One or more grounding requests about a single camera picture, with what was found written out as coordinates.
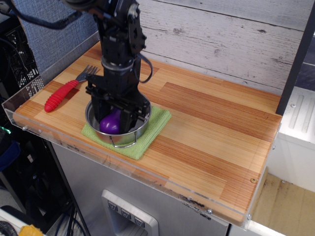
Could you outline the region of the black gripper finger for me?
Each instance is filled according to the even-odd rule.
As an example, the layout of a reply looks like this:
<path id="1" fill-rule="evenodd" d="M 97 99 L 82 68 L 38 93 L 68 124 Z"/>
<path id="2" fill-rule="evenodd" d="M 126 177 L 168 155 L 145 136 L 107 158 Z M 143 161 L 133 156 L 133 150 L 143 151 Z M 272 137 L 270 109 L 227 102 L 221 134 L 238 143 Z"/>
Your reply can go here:
<path id="1" fill-rule="evenodd" d="M 112 110 L 112 99 L 109 95 L 98 96 L 92 95 L 92 106 L 94 109 L 94 117 L 98 122 L 109 115 Z"/>
<path id="2" fill-rule="evenodd" d="M 120 114 L 120 133 L 128 133 L 132 129 L 139 117 L 139 108 L 136 106 L 127 106 L 121 110 Z"/>

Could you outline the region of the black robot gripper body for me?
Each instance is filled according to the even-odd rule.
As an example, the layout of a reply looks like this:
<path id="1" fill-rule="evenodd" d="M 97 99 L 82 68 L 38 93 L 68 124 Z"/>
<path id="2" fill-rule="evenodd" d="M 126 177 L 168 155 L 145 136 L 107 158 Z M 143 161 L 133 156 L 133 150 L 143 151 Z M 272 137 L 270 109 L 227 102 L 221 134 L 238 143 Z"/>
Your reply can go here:
<path id="1" fill-rule="evenodd" d="M 125 68 L 104 68 L 103 76 L 88 75 L 87 93 L 91 96 L 109 95 L 112 107 L 120 110 L 127 106 L 136 106 L 139 108 L 139 117 L 144 118 L 149 111 L 150 102 L 138 90 L 140 69 L 141 63 L 134 62 Z"/>

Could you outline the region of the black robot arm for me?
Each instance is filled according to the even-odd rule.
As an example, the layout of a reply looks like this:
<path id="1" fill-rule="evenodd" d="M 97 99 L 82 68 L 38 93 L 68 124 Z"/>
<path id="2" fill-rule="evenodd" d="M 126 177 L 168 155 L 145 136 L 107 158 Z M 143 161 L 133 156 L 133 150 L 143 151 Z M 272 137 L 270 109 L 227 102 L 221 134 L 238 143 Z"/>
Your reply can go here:
<path id="1" fill-rule="evenodd" d="M 120 131 L 127 133 L 138 117 L 145 117 L 150 103 L 138 90 L 141 51 L 146 37 L 140 26 L 140 10 L 135 0 L 65 0 L 76 11 L 93 15 L 101 43 L 103 76 L 87 76 L 87 93 L 92 97 L 94 117 L 101 121 L 116 107 Z"/>

